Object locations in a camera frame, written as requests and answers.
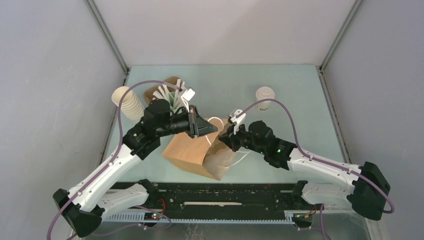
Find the white plastic cup lid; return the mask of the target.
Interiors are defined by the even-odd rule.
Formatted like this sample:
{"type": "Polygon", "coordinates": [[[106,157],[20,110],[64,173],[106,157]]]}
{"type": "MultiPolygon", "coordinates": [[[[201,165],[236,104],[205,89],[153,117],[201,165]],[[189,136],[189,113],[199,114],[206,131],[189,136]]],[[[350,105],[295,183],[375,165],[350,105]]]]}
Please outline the white plastic cup lid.
{"type": "Polygon", "coordinates": [[[257,101],[263,100],[263,99],[274,99],[275,92],[270,87],[262,86],[256,90],[255,97],[257,101]]]}

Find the single paper cup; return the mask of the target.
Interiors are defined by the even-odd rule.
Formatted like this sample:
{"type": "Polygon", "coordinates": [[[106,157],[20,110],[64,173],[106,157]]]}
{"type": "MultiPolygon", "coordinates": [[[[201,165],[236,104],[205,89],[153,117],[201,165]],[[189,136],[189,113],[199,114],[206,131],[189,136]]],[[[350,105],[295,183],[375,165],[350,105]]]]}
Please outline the single paper cup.
{"type": "Polygon", "coordinates": [[[264,112],[269,108],[270,104],[271,104],[271,101],[263,101],[263,102],[258,103],[256,105],[256,108],[259,111],[264,112]]]}

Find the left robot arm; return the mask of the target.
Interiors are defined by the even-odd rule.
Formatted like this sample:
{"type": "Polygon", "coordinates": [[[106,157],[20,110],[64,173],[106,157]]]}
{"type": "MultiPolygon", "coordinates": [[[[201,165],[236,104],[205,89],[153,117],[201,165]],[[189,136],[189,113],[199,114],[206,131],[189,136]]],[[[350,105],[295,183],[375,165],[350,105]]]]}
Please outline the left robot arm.
{"type": "Polygon", "coordinates": [[[76,186],[69,190],[58,189],[53,200],[76,235],[86,237],[105,218],[121,210],[138,205],[156,206],[157,189],[146,179],[128,189],[105,194],[121,176],[157,149],[162,137],[186,133],[193,139],[217,131],[218,128],[204,119],[194,105],[173,113],[168,101],[153,100],[140,122],[121,137],[114,153],[76,186]]]}

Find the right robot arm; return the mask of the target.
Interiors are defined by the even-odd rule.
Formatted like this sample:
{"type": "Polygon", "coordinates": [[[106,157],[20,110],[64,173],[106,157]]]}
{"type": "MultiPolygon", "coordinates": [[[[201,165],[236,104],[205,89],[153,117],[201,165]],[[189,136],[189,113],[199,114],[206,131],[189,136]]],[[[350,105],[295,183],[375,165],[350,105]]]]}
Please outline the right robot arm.
{"type": "Polygon", "coordinates": [[[291,204],[304,209],[309,204],[349,203],[364,218],[379,221],[390,192],[390,184],[379,167],[369,161],[363,165],[347,164],[330,159],[322,161],[301,150],[295,143],[274,135],[263,121],[255,121],[248,128],[241,124],[238,130],[231,125],[218,139],[232,151],[245,148],[263,155],[263,159],[275,168],[301,172],[328,181],[316,184],[307,181],[302,189],[291,194],[291,204]]]}

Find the brown paper bag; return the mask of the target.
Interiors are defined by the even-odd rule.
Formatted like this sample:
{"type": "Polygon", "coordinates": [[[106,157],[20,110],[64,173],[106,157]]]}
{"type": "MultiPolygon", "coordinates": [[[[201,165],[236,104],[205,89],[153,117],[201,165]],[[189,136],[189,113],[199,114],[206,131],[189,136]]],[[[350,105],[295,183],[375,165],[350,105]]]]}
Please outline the brown paper bag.
{"type": "Polygon", "coordinates": [[[232,151],[218,137],[230,126],[226,119],[207,119],[218,131],[203,137],[190,138],[185,133],[176,134],[162,152],[162,156],[177,168],[221,181],[228,170],[241,162],[250,152],[232,151]]]}

